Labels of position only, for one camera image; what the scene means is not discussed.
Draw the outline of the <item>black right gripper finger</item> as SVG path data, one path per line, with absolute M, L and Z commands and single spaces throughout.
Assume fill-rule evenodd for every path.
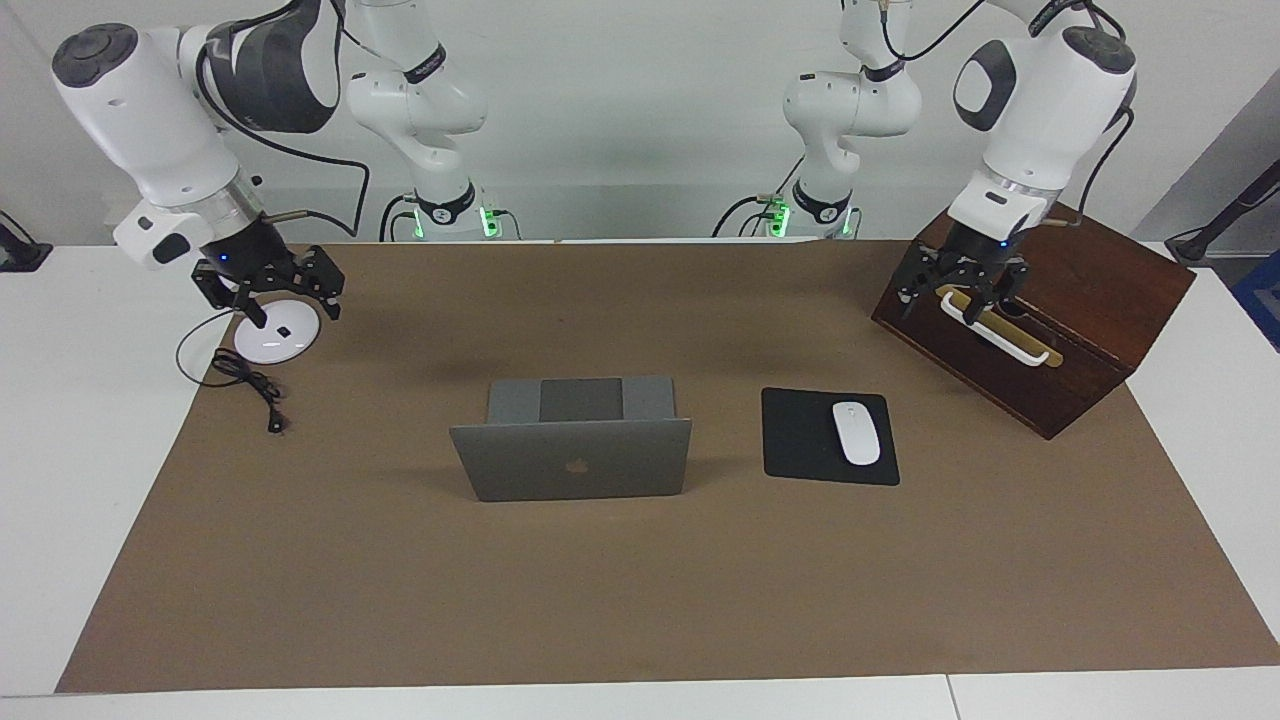
M 227 278 L 220 275 L 211 263 L 196 263 L 191 272 L 191 279 L 212 309 L 241 313 L 253 327 L 266 328 L 268 314 L 252 297 L 247 286 L 229 287 Z
M 346 275 L 323 246 L 308 246 L 284 269 L 285 288 L 315 300 L 332 322 L 340 318 Z

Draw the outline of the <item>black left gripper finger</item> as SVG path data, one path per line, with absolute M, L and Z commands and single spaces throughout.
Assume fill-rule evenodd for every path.
M 991 309 L 1014 300 L 1025 284 L 1030 268 L 1027 263 L 1009 263 L 1000 273 L 979 272 L 969 284 L 972 300 L 963 311 L 963 322 L 974 325 Z
M 911 245 L 897 266 L 899 316 L 906 320 L 923 295 L 946 282 L 947 256 L 940 249 Z

